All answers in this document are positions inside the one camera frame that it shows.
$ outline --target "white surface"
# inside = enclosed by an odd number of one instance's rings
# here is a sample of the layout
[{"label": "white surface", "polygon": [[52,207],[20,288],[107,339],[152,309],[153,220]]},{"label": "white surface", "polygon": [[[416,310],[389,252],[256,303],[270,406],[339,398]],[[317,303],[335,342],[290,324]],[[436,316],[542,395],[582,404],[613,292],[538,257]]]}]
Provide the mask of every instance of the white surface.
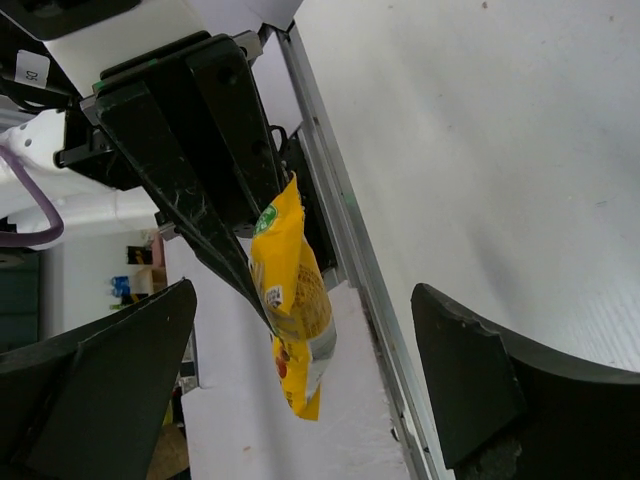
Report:
[{"label": "white surface", "polygon": [[640,371],[640,6],[482,3],[296,16],[414,366],[425,282]]},{"label": "white surface", "polygon": [[200,30],[237,35],[258,31],[262,23],[286,29],[301,1],[144,0],[124,14],[45,46],[86,97],[100,72]]},{"label": "white surface", "polygon": [[357,293],[330,292],[338,343],[323,378],[320,419],[290,411],[271,357],[269,333],[249,303],[195,258],[166,244],[169,281],[196,289],[201,385],[183,398],[194,479],[408,479],[390,434],[385,391]]},{"label": "white surface", "polygon": [[[78,238],[111,235],[157,228],[158,207],[142,187],[121,192],[73,195],[54,202],[64,233],[54,242],[33,247],[46,250],[62,242]],[[40,207],[32,207],[9,216],[18,233],[39,232],[49,228],[49,221]]]},{"label": "white surface", "polygon": [[72,240],[43,253],[41,338],[69,331],[111,313],[120,303],[111,292],[111,277],[134,275],[127,265],[127,246],[143,245],[142,232]]},{"label": "white surface", "polygon": [[[251,71],[269,124],[280,125],[291,135],[302,123],[302,114],[276,35],[271,35]],[[280,136],[276,133],[274,138],[280,145]]]},{"label": "white surface", "polygon": [[[72,170],[59,169],[53,163],[55,152],[64,148],[64,119],[64,113],[47,110],[20,127],[0,134],[0,143],[21,157],[31,178],[51,199],[110,191],[98,182]],[[0,218],[35,204],[9,166],[0,160]]]},{"label": "white surface", "polygon": [[144,0],[125,14],[44,44],[86,97],[103,70],[204,29],[187,0]]}]

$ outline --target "yellow snack bag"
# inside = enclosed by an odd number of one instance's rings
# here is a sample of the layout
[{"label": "yellow snack bag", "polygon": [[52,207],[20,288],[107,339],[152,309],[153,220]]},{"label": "yellow snack bag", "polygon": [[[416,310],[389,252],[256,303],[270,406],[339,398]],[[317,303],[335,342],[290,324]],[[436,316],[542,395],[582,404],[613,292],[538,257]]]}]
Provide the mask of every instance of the yellow snack bag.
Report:
[{"label": "yellow snack bag", "polygon": [[320,379],[336,345],[331,304],[313,250],[294,176],[256,223],[249,266],[269,323],[273,357],[293,412],[317,420]]}]

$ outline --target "metal frame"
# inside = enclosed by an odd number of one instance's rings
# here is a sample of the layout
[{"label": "metal frame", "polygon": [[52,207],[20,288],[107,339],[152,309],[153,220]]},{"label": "metal frame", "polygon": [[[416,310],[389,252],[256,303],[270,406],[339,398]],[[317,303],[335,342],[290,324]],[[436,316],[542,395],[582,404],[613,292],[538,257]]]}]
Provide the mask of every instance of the metal frame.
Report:
[{"label": "metal frame", "polygon": [[384,284],[353,188],[331,130],[311,64],[295,24],[277,33],[289,74],[302,111],[300,137],[323,213],[329,223],[339,266],[339,275],[360,294],[382,355],[383,373],[392,400],[392,418],[405,447],[407,464],[414,478],[437,480],[424,430],[431,423],[427,404]]}]

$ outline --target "black cable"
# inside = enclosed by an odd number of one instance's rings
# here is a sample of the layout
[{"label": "black cable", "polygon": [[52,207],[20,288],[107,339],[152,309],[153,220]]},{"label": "black cable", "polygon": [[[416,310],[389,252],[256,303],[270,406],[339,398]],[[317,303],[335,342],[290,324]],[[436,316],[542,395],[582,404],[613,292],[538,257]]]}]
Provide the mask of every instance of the black cable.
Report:
[{"label": "black cable", "polygon": [[18,97],[18,95],[16,95],[16,93],[11,88],[11,82],[5,80],[2,75],[0,75],[0,93],[9,97],[9,100],[11,100],[27,113],[38,114],[44,110],[49,110],[50,108],[44,105],[31,105],[30,103],[27,103],[25,100]]},{"label": "black cable", "polygon": [[[3,65],[0,62],[0,94],[6,95],[9,100],[15,103],[18,107],[20,107],[23,111],[27,113],[31,113],[37,115],[40,112],[45,110],[51,110],[54,108],[61,108],[60,105],[33,105],[29,103],[27,100],[22,98],[15,90],[14,83],[11,80],[7,80],[2,76]],[[71,99],[67,101],[67,105],[64,106],[65,109],[71,108],[70,103]]]}]

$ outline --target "robotic arm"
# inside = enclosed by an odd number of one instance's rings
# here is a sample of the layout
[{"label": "robotic arm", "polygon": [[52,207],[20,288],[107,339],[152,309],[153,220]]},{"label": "robotic arm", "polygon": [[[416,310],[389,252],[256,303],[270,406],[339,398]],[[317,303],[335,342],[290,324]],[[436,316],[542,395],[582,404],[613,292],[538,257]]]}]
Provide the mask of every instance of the robotic arm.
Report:
[{"label": "robotic arm", "polygon": [[[187,3],[167,0],[142,2],[125,14],[115,7],[126,2],[114,2],[110,14],[87,28],[79,21],[84,3],[92,2],[71,2],[68,18],[78,21],[64,32],[0,4],[6,16],[45,40],[78,92],[69,103],[81,109],[45,111],[6,132],[6,139],[49,198],[59,200],[69,233],[74,225],[96,223],[102,231],[175,228],[207,267],[262,313],[237,237],[251,235],[288,175],[251,73],[266,36],[212,37]],[[87,52],[91,57],[83,56]],[[40,76],[29,68],[31,77]],[[14,177],[5,172],[2,182],[20,202],[0,218],[8,216],[19,232],[45,226]],[[313,190],[310,182],[306,187]],[[105,204],[106,210],[98,207]],[[317,220],[309,228],[317,229]],[[321,250],[331,248],[320,243]]]}]

